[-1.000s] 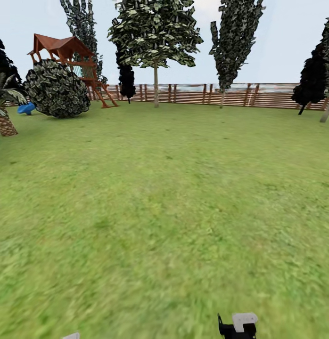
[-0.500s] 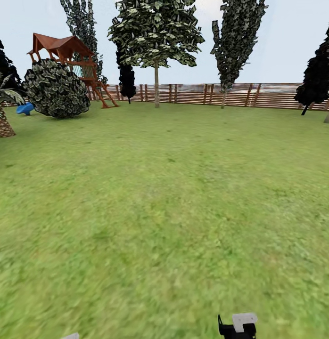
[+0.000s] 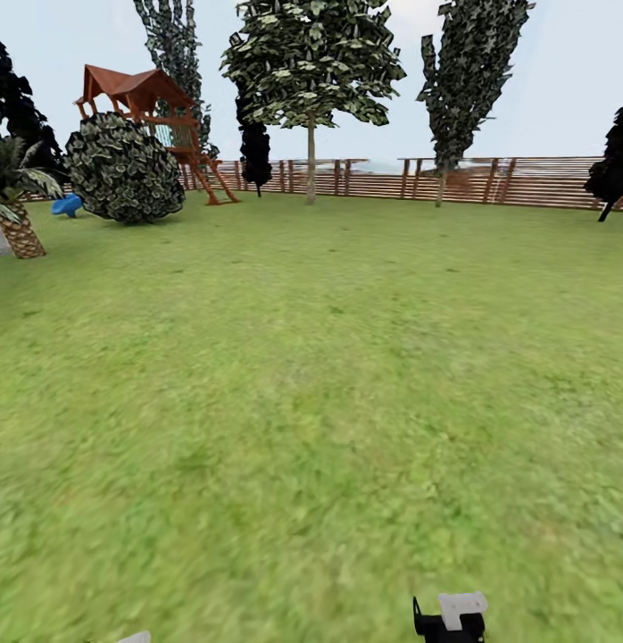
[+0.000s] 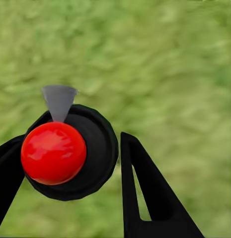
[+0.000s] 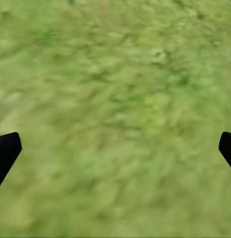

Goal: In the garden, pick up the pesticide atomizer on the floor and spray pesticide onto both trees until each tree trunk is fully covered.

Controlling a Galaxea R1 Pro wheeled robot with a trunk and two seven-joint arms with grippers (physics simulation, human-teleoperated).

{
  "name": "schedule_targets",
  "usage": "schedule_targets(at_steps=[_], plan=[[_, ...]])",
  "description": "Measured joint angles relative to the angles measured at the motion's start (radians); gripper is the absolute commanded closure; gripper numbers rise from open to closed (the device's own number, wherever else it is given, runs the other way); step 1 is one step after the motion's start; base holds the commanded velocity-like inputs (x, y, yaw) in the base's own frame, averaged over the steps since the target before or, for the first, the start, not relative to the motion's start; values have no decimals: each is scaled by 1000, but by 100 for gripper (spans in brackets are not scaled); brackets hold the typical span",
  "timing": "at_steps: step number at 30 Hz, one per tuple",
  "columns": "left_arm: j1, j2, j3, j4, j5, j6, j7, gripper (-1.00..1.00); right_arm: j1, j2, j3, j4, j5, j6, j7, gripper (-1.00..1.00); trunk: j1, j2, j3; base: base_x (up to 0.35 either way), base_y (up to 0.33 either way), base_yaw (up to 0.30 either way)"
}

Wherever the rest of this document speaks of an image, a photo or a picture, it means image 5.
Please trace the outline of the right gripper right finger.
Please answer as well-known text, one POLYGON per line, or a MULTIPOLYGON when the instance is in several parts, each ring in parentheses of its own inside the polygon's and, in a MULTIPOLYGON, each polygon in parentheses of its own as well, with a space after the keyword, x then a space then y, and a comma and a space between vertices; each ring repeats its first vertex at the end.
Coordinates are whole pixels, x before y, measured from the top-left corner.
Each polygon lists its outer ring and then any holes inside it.
POLYGON ((219 143, 219 150, 231 166, 231 133, 222 133, 219 143))

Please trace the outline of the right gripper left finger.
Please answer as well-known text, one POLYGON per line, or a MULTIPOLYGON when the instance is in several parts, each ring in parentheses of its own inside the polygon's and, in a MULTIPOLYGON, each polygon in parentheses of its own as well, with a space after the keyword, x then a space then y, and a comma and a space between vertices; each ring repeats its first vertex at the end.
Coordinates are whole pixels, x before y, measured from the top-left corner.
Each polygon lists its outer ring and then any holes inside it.
POLYGON ((22 150, 17 132, 0 136, 0 185, 22 150))

